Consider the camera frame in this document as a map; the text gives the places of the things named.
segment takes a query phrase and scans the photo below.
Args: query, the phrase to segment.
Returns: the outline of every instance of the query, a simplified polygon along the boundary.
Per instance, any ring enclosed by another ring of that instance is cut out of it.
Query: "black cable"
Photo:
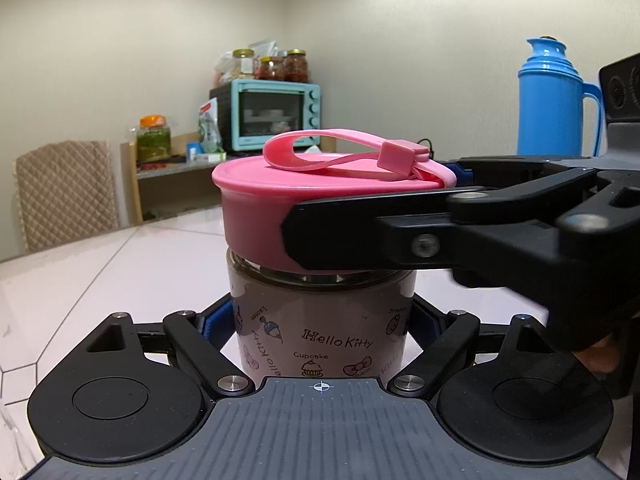
[[[435,155],[434,155],[433,143],[431,142],[431,139],[427,139],[427,137],[425,137],[424,139],[420,139],[418,141],[418,144],[422,144],[425,140],[429,143],[429,150],[431,152],[431,157],[430,158],[431,158],[431,160],[434,160],[435,159]]]

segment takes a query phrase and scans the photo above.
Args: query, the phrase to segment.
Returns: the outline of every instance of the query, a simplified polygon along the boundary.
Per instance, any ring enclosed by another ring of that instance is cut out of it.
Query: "cupcake illustration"
[[[393,332],[395,332],[396,328],[398,328],[399,323],[400,323],[400,314],[396,314],[395,316],[392,317],[391,321],[389,321],[389,324],[386,326],[386,334],[391,335]]]
[[[280,327],[277,325],[277,323],[274,323],[273,321],[267,321],[264,316],[260,318],[260,322],[264,323],[264,333],[266,335],[269,335],[276,339],[280,339],[281,343],[283,342],[282,334],[280,334]]]
[[[311,359],[302,365],[302,374],[305,377],[322,377],[322,367]]]

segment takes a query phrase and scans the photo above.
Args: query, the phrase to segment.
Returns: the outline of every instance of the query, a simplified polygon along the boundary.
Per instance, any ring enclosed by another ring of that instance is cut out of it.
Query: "teal toaster oven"
[[[256,152],[274,135],[320,128],[320,87],[308,83],[236,79],[209,93],[218,102],[218,129],[227,153]],[[295,147],[320,143],[303,137]]]

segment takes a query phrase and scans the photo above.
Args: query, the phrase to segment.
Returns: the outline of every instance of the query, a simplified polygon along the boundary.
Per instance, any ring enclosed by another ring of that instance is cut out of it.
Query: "jar of pickles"
[[[293,83],[306,83],[309,81],[306,52],[298,48],[287,51],[287,59],[284,62],[284,79]]]
[[[233,51],[231,78],[254,79],[254,51],[251,48],[237,48]]]
[[[154,162],[171,157],[171,130],[162,115],[140,119],[136,129],[138,162]]]
[[[284,81],[284,62],[279,56],[266,56],[260,60],[258,79]]]

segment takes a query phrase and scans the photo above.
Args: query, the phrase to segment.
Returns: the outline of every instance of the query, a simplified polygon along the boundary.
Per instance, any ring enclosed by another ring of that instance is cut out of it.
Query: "thermos handle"
[[[593,83],[582,83],[582,96],[595,99],[598,104],[598,119],[596,122],[596,135],[593,144],[593,156],[598,156],[600,154],[600,141],[602,140],[602,111],[604,110],[602,90],[600,90],[598,85]]]

